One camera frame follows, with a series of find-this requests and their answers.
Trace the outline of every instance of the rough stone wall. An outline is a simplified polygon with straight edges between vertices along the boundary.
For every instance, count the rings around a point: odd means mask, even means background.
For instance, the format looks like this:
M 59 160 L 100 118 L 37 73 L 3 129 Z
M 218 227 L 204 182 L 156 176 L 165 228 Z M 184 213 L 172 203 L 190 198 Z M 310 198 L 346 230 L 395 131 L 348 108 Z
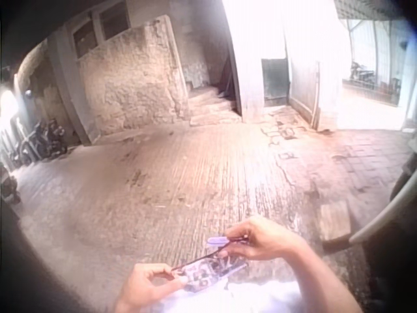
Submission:
M 229 28 L 221 0 L 126 0 L 130 23 L 139 26 L 167 14 L 186 82 L 219 82 L 227 59 Z
M 79 60 L 87 100 L 103 135 L 186 115 L 186 94 L 167 16 L 107 40 Z
M 56 118 L 65 129 L 65 140 L 69 144 L 79 143 L 71 120 L 59 93 L 55 74 L 48 55 L 47 40 L 41 42 L 23 60 L 18 71 L 18 83 L 22 93 L 31 90 L 32 99 L 25 99 L 25 107 L 32 124 Z

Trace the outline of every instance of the purple object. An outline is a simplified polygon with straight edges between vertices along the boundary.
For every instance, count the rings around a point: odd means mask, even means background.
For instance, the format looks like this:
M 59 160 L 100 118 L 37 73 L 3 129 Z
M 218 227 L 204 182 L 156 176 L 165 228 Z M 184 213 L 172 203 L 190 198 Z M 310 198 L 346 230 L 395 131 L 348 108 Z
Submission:
M 239 241 L 247 243 L 248 237 L 244 236 L 244 237 L 232 238 L 232 239 L 228 239 L 227 237 L 210 237 L 209 239 L 207 239 L 207 245 L 223 247 L 230 242 L 234 243 L 234 242 L 239 242 Z
M 229 243 L 227 237 L 210 237 L 207 239 L 208 246 L 225 246 Z

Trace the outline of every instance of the concrete stairs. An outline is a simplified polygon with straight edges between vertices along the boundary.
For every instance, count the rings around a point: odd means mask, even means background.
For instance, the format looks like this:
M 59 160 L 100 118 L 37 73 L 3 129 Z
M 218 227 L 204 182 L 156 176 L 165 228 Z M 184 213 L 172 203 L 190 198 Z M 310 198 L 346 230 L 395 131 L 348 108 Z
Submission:
M 213 86 L 200 87 L 190 91 L 188 98 L 190 126 L 239 123 L 242 118 L 233 109 L 236 102 L 218 97 Z

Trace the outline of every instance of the cobblestone ground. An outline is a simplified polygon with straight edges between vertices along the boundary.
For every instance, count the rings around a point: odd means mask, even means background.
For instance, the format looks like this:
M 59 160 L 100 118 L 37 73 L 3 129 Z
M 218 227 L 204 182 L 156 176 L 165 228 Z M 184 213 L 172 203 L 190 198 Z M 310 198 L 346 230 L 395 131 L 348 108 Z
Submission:
M 345 197 L 381 210 L 407 157 L 398 132 L 316 134 L 289 108 L 262 125 L 174 125 L 16 173 L 20 224 L 45 264 L 97 312 L 111 310 L 135 262 L 190 261 L 205 240 L 259 213 L 305 237 L 324 256 L 320 203 Z M 361 303 L 359 246 L 324 259 Z M 293 280 L 281 260 L 253 262 L 235 281 Z

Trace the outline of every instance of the hand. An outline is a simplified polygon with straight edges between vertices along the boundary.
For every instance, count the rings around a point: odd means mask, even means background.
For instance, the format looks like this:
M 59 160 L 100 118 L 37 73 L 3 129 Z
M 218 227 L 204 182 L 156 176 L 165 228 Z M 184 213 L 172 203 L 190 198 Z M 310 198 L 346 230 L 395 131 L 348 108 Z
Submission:
M 218 255 L 234 254 L 251 260 L 271 260 L 285 258 L 296 246 L 305 243 L 297 234 L 261 216 L 252 216 L 226 231 L 230 239 L 245 235 L 249 239 L 248 245 L 231 243 Z
M 162 300 L 187 284 L 186 277 L 175 278 L 167 264 L 136 264 L 116 304 L 115 313 L 137 312 L 144 306 Z M 154 286 L 151 280 L 162 277 L 169 280 L 162 286 Z

